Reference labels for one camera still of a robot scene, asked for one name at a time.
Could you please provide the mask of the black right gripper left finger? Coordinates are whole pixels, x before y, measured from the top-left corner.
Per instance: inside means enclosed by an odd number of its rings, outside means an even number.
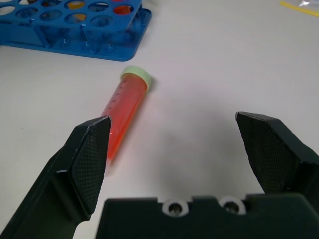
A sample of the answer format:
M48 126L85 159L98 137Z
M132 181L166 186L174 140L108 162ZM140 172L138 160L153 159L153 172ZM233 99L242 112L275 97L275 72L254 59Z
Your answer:
M50 158L1 233L2 239L71 239L94 213L104 180L111 119L76 126Z

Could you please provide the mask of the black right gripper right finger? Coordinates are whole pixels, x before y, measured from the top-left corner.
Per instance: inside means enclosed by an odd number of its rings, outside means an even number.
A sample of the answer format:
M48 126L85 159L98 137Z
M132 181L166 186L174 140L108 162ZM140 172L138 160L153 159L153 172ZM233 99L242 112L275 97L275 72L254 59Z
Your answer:
M237 112L249 164L265 193L319 195L319 156L279 119Z

